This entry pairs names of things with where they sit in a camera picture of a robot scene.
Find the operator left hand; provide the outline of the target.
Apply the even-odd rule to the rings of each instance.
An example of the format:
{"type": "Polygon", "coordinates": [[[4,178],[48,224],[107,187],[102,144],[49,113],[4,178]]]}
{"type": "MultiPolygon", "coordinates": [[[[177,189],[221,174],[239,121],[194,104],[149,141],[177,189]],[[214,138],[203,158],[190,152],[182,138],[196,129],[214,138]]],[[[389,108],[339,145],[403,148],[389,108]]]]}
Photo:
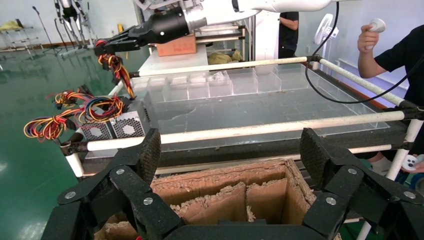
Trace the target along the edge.
{"type": "Polygon", "coordinates": [[[424,162],[419,162],[419,163],[416,163],[414,166],[413,166],[413,170],[410,170],[410,169],[406,169],[406,168],[404,168],[404,167],[402,167],[401,169],[403,170],[403,171],[405,171],[405,172],[408,172],[408,173],[414,173],[414,174],[416,174],[416,173],[423,173],[424,172],[424,162]]]}

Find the operator right hand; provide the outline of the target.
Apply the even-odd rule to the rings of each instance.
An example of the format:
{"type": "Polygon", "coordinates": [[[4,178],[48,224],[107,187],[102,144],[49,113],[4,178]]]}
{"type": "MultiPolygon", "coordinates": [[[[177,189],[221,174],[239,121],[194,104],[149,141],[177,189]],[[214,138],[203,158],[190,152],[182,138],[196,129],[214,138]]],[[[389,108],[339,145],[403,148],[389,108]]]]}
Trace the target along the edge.
{"type": "Polygon", "coordinates": [[[373,26],[371,24],[363,25],[361,27],[361,34],[357,40],[357,48],[360,53],[368,53],[378,43],[380,34],[371,31],[373,26]]]}

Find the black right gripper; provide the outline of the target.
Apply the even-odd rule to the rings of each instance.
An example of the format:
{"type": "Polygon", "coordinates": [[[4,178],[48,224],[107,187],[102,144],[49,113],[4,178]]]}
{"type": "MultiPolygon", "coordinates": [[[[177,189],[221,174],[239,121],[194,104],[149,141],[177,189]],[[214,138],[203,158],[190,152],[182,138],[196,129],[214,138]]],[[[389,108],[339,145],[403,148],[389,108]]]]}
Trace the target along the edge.
{"type": "Polygon", "coordinates": [[[155,13],[144,24],[131,26],[114,37],[98,39],[94,54],[136,51],[141,45],[165,44],[189,34],[183,9],[176,7],[165,13],[155,13]]]}

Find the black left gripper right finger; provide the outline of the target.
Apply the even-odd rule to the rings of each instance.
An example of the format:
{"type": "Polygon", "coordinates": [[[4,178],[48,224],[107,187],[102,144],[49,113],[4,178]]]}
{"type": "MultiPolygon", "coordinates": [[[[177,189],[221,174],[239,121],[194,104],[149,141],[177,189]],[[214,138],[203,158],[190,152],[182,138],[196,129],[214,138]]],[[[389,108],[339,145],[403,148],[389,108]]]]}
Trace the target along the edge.
{"type": "Polygon", "coordinates": [[[368,168],[348,149],[327,144],[311,128],[300,138],[300,156],[320,190],[302,224],[333,239],[349,212],[384,230],[387,240],[424,237],[424,198],[368,168]]]}

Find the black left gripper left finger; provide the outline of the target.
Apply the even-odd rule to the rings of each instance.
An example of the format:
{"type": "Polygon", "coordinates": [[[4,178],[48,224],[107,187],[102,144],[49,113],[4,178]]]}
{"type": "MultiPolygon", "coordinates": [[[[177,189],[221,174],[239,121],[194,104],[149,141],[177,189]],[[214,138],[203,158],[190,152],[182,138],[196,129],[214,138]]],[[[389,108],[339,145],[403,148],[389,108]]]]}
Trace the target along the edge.
{"type": "Polygon", "coordinates": [[[118,213],[143,239],[165,239],[183,221],[151,188],[160,158],[160,132],[152,128],[140,144],[120,149],[104,170],[59,195],[42,239],[92,240],[118,213]]]}

